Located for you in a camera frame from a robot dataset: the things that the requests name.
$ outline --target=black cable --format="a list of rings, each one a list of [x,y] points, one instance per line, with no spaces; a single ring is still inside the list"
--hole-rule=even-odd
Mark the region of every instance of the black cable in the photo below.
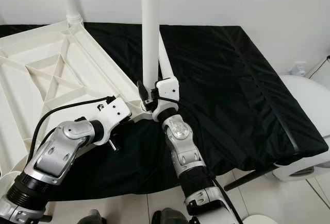
[[[103,100],[110,100],[110,97],[107,96],[107,97],[103,97],[103,98],[99,98],[99,99],[87,100],[87,101],[82,101],[82,102],[78,102],[78,103],[65,105],[65,106],[62,106],[62,107],[57,107],[55,109],[50,110],[45,115],[43,115],[41,117],[41,119],[39,120],[39,122],[37,123],[35,131],[33,133],[32,141],[31,141],[31,147],[30,147],[30,151],[29,151],[29,156],[28,156],[27,161],[26,161],[26,165],[31,161],[31,159],[33,157],[34,150],[35,150],[35,147],[36,147],[37,136],[38,136],[38,132],[40,130],[40,127],[41,127],[42,123],[46,120],[46,118],[48,118],[49,115],[51,115],[54,112],[66,109],[66,108],[71,108],[71,107],[86,105],[86,104],[90,104],[90,103],[100,102],[100,101],[103,101]]]
[[[326,59],[321,63],[321,65],[313,72],[313,74],[308,79],[310,79],[317,71],[319,71],[319,69],[325,64],[326,61],[329,62],[329,59],[330,59],[330,55],[326,57]]]
[[[39,148],[47,141],[48,137],[55,131],[56,127],[51,129],[50,132],[47,133],[47,135],[43,138],[43,140],[41,141]]]
[[[198,126],[199,126],[199,128],[200,128],[200,133],[201,133],[202,142],[204,141],[204,140],[203,140],[203,133],[202,133],[202,126],[201,126],[201,124],[200,124],[200,121],[199,121],[199,119],[197,118],[197,116],[196,116],[196,115],[190,110],[190,108],[189,108],[187,105],[183,104],[183,103],[180,102],[180,101],[174,100],[174,99],[169,99],[169,98],[164,98],[164,97],[157,97],[157,98],[158,98],[158,99],[165,100],[165,101],[173,102],[173,103],[176,103],[176,104],[178,104],[178,105],[181,105],[181,106],[185,107],[185,108],[189,111],[189,113],[190,113],[190,114],[196,119],[197,124],[198,124]],[[225,190],[221,187],[221,185],[220,185],[220,184],[218,183],[218,181],[216,180],[215,174],[210,173],[209,176],[210,176],[211,180],[214,182],[214,184],[220,189],[221,194],[223,195],[224,200],[227,202],[228,206],[229,206],[229,207],[231,208],[231,210],[233,211],[233,214],[235,215],[236,219],[238,220],[238,223],[239,223],[239,224],[243,224],[241,217],[240,217],[239,214],[237,213],[237,211],[236,211],[236,209],[235,209],[233,203],[232,203],[231,200],[229,199],[227,193],[225,192]]]
[[[320,196],[320,194],[316,191],[316,189],[312,186],[312,184],[307,180],[307,179],[305,179],[306,181],[307,181],[307,183],[309,184],[309,186],[313,189],[313,191],[316,193],[316,195],[318,195],[319,196],[319,198],[322,200],[322,202],[326,205],[326,207],[330,210],[330,206],[329,206],[329,204],[327,204],[327,202],[323,199],[323,197],[321,197]]]

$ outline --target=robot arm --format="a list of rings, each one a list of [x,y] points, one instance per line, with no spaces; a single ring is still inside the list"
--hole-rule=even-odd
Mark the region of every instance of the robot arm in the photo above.
[[[77,152],[109,141],[111,131],[130,116],[121,98],[116,98],[92,120],[80,118],[59,124],[0,198],[0,223],[36,224],[43,217],[51,195],[70,170]]]

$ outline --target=white toilet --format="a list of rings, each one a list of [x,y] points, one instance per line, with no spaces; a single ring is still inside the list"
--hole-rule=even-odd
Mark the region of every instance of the white toilet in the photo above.
[[[330,147],[330,91],[310,79],[286,75],[281,80]],[[301,180],[330,172],[330,151],[281,166],[273,175],[282,181]]]

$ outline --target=black cloth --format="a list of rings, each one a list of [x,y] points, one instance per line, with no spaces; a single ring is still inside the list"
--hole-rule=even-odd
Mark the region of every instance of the black cloth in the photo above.
[[[85,23],[135,83],[142,79],[141,25]],[[0,35],[31,29],[0,26]],[[277,73],[239,26],[160,26],[180,108],[206,164],[217,175],[261,169],[327,151],[328,146]],[[191,112],[198,118],[199,126]],[[109,145],[78,158],[53,200],[152,193],[178,185],[159,124],[142,120]]]

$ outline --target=white vertical pipe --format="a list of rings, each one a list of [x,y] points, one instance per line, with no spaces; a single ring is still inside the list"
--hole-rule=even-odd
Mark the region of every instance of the white vertical pipe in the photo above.
[[[167,55],[164,41],[159,33],[159,64],[163,79],[173,77],[173,71],[170,64],[169,56]]]
[[[77,2],[78,0],[64,0],[69,24],[81,23],[83,21],[79,13]]]
[[[143,85],[150,90],[158,80],[159,0],[142,0]]]

